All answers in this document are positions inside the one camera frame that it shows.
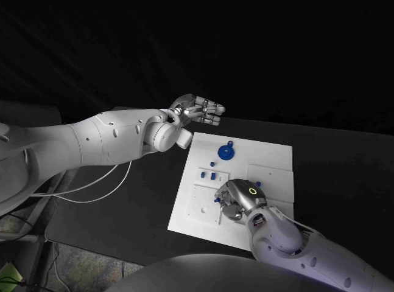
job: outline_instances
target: robotic hand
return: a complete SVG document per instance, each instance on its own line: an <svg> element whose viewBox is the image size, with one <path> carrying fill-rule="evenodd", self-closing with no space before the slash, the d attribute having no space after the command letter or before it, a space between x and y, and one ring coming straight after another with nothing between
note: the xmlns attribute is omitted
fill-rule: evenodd
<svg viewBox="0 0 394 292"><path fill-rule="evenodd" d="M268 205L263 190L253 182L230 180L214 196L224 216L248 226L250 248L261 262L344 291L394 291L394 282L351 251Z"/></svg>
<svg viewBox="0 0 394 292"><path fill-rule="evenodd" d="M184 126L191 120L219 125L224 111L185 94L170 109L107 111L70 125L22 128L0 123L0 216L66 170L123 164L175 143L187 148L193 134Z"/></svg>

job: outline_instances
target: floor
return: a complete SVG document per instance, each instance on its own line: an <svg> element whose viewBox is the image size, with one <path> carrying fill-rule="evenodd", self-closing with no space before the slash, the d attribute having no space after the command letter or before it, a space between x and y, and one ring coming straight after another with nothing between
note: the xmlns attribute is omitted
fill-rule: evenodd
<svg viewBox="0 0 394 292"><path fill-rule="evenodd" d="M58 192L68 189L76 172L76 170L67 172L57 189ZM60 200L61 199L55 197L51 198L35 224L35 234L44 233L48 222L51 221L53 215L57 211ZM16 211L14 214L22 218L28 218L31 212L32 208L29 207ZM24 222L11 216L6 216L0 221L0 231L19 232L22 226ZM138 264L123 262L119 259L94 254L83 249L74 248L73 246L47 242L42 252L42 259L38 266L35 283L40 283L41 286L57 292L70 290L64 287L64 284L58 280L55 274L54 250L57 256L60 252L55 262L58 264L60 278L64 280L73 292L102 292L123 278L123 276L128 277L142 268Z"/></svg>

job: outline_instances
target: white cable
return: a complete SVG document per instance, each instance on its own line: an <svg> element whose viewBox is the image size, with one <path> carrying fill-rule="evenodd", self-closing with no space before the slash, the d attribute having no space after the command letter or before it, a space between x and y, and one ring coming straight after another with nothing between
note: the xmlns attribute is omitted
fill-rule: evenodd
<svg viewBox="0 0 394 292"><path fill-rule="evenodd" d="M68 190L68 191L66 191L63 193L35 193L31 196L57 196L57 195L64 195L66 193L77 192L79 190L83 190L87 187L90 187L92 185L94 185L96 183L99 183L110 175L110 173L115 171L116 167L118 167L118 165L115 166L115 168L112 169L112 171L97 181L94 181L93 183L90 183L87 186L80 187L79 189Z"/></svg>
<svg viewBox="0 0 394 292"><path fill-rule="evenodd" d="M67 201L70 201L70 202L73 202L73 203L92 203L92 202L96 202L96 201L99 201L99 200L102 200L103 198L106 198L116 190L118 190L118 188L120 187L120 185L123 184L123 182L125 182L125 179L128 178L128 176L129 176L129 170L128 170L128 174L125 175L125 178L123 178L123 181L120 182L120 184L118 185L118 187L116 187L116 189L109 193L109 194L106 194L103 197L100 197L99 199L96 199L96 200L92 200L92 201L86 201L86 202L81 202L81 201L74 201L74 200L70 200L70 199L67 199L66 197L63 197L63 196L58 196L58 195L55 195L58 198L61 198L61 199L64 199L64 200L67 200Z"/></svg>
<svg viewBox="0 0 394 292"><path fill-rule="evenodd" d="M60 278L60 274L58 274L57 243L54 243L54 261L55 261L55 274L57 274L57 278L58 278L60 282L63 283L63 285L66 286L68 292L71 292L71 289L70 289L68 285L66 284L66 282L63 281L63 279Z"/></svg>
<svg viewBox="0 0 394 292"><path fill-rule="evenodd" d="M311 230L314 233L317 233L317 234L320 234L324 238L325 238L325 236L314 229L314 228L311 228L310 226L307 226L307 225L304 225L302 223L300 223L297 220L294 220L289 216L287 216L287 214L279 210L279 208L276 207L276 206L274 206L274 207L271 207L271 208L275 208L278 211L279 211L279 213L282 214L282 216L285 217L285 218L288 218L295 224L298 224L300 226L302 226L304 228L307 228L308 230Z"/></svg>

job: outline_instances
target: green object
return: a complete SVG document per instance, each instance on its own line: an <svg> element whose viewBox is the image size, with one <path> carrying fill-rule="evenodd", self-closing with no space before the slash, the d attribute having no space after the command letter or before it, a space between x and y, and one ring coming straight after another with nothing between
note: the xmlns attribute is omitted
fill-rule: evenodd
<svg viewBox="0 0 394 292"><path fill-rule="evenodd" d="M0 270L0 280L9 282L21 282L24 279L22 274L19 273L18 268L14 263L6 263ZM2 292L12 292L12 290L18 287L18 284L0 283Z"/></svg>

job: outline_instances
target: hole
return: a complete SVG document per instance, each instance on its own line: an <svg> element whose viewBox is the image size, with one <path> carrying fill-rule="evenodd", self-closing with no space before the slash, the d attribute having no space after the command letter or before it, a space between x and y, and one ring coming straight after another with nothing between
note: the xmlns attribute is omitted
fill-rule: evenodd
<svg viewBox="0 0 394 292"><path fill-rule="evenodd" d="M315 267L315 265L317 265L317 257L312 258L310 265L311 265L312 267Z"/></svg>
<svg viewBox="0 0 394 292"><path fill-rule="evenodd" d="M6 142L11 142L11 139L6 136L0 136L0 140Z"/></svg>
<svg viewBox="0 0 394 292"><path fill-rule="evenodd" d="M353 285L353 280L351 278L347 278L344 281L344 286L349 288Z"/></svg>

